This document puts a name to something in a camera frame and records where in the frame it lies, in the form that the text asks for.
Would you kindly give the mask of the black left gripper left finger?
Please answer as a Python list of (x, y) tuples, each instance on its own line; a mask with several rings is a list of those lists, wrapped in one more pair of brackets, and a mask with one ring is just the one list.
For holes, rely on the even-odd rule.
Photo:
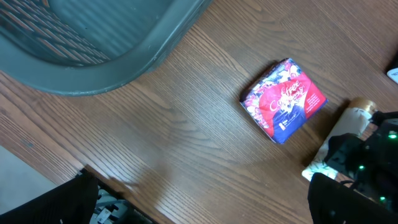
[(86, 224), (94, 213), (98, 180), (83, 174), (1, 215), (1, 224)]

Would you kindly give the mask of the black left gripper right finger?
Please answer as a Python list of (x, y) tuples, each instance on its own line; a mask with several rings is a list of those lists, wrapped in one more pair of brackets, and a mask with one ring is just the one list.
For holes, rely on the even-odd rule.
[(312, 176), (308, 204), (314, 224), (397, 224), (397, 214), (322, 173)]

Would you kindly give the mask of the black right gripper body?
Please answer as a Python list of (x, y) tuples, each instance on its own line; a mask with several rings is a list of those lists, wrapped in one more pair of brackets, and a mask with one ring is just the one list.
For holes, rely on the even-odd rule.
[(354, 134), (333, 136), (324, 158), (328, 166), (353, 180), (350, 188), (397, 211), (397, 112), (376, 112), (377, 129), (367, 139)]

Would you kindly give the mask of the white tube gold cap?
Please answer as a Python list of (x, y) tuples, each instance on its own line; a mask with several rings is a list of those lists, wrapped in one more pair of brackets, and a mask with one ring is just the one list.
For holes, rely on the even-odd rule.
[(356, 137), (360, 137), (370, 123), (370, 119), (377, 111), (375, 102), (357, 97), (351, 100), (347, 109), (344, 110), (333, 129), (326, 137), (325, 141), (319, 148), (312, 162), (302, 171), (302, 176), (311, 181), (314, 173), (322, 173), (331, 179), (335, 179), (338, 171), (328, 166), (323, 160), (326, 158), (329, 150), (329, 140), (333, 136), (350, 133)]

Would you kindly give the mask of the purple red snack pack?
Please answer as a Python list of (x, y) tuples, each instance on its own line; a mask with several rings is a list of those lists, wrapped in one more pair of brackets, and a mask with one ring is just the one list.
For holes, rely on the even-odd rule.
[(273, 64), (240, 98), (254, 122), (283, 144), (328, 100), (292, 58)]

